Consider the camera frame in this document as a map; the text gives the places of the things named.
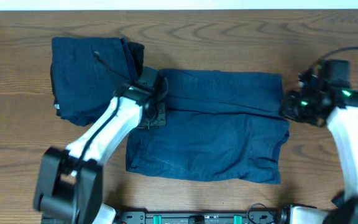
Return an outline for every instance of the dark blue jeans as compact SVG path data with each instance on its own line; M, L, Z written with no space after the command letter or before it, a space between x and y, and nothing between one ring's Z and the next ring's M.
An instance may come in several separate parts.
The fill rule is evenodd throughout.
M52 89L60 116L95 122L117 86L138 79L143 46L118 38L52 40ZM280 182L278 157L288 123L278 114L280 75L161 70L168 80L167 125L135 129L126 169L186 180Z
M278 157L289 124L278 113L280 75L161 70L167 125L135 129L126 169L143 175L280 183Z

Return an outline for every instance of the white robotic arm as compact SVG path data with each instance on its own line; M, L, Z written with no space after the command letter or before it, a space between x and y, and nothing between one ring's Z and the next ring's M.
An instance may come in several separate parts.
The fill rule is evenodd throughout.
M358 198L358 107L336 107L327 119L327 126L336 143L344 178L344 200ZM328 211L294 206L290 211L291 224L321 224Z
M44 154L34 208L73 223L110 224L116 211L102 204L103 166L134 128L165 125L165 107L158 102L163 78L158 70L144 68L138 82L124 84L92 127L61 151ZM62 175L76 177L74 184Z
M142 113L143 106L138 105L135 100L123 96L114 97L107 110L94 125L75 142L67 145L66 149L70 151L68 155L80 158L87 142L103 126L92 139L82 160L93 159L99 165L105 165L124 137L139 125Z

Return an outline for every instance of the green led light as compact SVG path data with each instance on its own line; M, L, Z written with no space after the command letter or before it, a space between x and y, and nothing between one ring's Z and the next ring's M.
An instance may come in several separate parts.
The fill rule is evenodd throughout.
M351 92L346 91L346 90L342 90L342 93L343 93L345 96L347 96L347 97L349 97L349 96L351 96L351 95L352 95L352 93L351 93Z

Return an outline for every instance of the wooden table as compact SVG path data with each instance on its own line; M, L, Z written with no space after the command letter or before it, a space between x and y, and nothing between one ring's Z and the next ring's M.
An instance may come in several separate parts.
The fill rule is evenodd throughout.
M55 115L49 68L56 36L127 37L145 45L145 65L281 73L288 90L319 55L358 45L358 11L0 12L0 223L39 223L32 197L42 154L89 128ZM358 88L358 52L338 57L352 61ZM105 168L104 201L151 211L245 210L256 202L332 208L343 182L330 133L297 123L290 133L280 185L132 174L124 141Z

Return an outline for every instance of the white wall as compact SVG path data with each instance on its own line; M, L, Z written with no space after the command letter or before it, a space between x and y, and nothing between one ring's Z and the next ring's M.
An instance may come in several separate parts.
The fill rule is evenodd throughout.
M0 0L0 10L358 9L358 0Z

